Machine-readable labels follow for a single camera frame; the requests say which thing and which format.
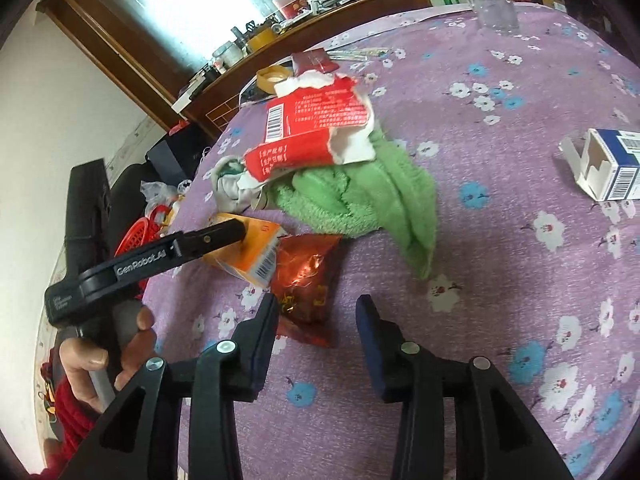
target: finger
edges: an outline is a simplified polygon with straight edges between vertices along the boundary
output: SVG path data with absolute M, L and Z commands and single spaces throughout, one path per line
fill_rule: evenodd
M 155 322 L 156 318 L 154 317 L 154 313 L 151 312 L 148 306 L 140 308 L 140 312 L 138 312 L 138 316 L 136 317 L 139 330 L 149 330 Z
M 122 352 L 122 369 L 134 372 L 154 354 L 156 333 L 153 330 L 138 332 Z
M 137 370 L 123 370 L 116 377 L 113 386 L 116 390 L 120 391 L 123 389 L 127 383 L 131 380 L 131 378 L 136 374 Z
M 102 403 L 95 393 L 88 371 L 102 370 L 109 361 L 106 350 L 98 348 L 87 339 L 66 339 L 60 345 L 60 362 L 74 397 L 100 412 Z

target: plastic bag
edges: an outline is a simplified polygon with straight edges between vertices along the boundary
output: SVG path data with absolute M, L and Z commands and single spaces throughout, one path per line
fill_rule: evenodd
M 277 334 L 303 343 L 335 346 L 330 325 L 333 281 L 340 267 L 340 235 L 304 234 L 280 239 L 271 292 L 281 305 Z
M 140 193 L 145 196 L 146 207 L 145 216 L 149 218 L 151 212 L 158 205 L 171 207 L 178 199 L 178 190 L 174 186 L 169 186 L 164 182 L 140 182 Z

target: barcode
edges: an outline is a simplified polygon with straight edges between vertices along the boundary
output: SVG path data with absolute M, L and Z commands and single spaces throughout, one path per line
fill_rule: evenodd
M 624 200 L 636 176 L 636 168 L 620 168 L 607 200 Z
M 271 279 L 271 276 L 273 275 L 273 271 L 275 270 L 275 268 L 276 268 L 276 247 L 273 246 L 269 249 L 269 252 L 264 257 L 264 260 L 260 264 L 260 267 L 258 267 L 258 270 L 255 271 L 255 273 L 259 278 L 262 278 L 263 280 L 268 282 Z
M 267 115 L 267 136 L 264 142 L 273 142 L 284 137 L 284 103 L 274 106 Z
M 626 137 L 620 137 L 620 142 L 628 147 L 630 150 L 640 150 L 640 140 L 627 139 Z

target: white cardboard box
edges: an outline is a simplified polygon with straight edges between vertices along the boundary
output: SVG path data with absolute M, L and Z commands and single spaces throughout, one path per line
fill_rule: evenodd
M 640 134 L 590 128 L 582 154 L 569 137 L 560 150 L 578 186 L 596 202 L 640 198 Z

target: red and white packaging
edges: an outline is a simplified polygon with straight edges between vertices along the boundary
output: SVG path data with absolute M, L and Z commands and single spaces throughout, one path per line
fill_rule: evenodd
M 369 141 L 374 113 L 366 94 L 348 76 L 311 70 L 275 86 L 264 143 L 244 155 L 250 175 L 242 188 L 260 187 L 288 171 L 374 160 Z

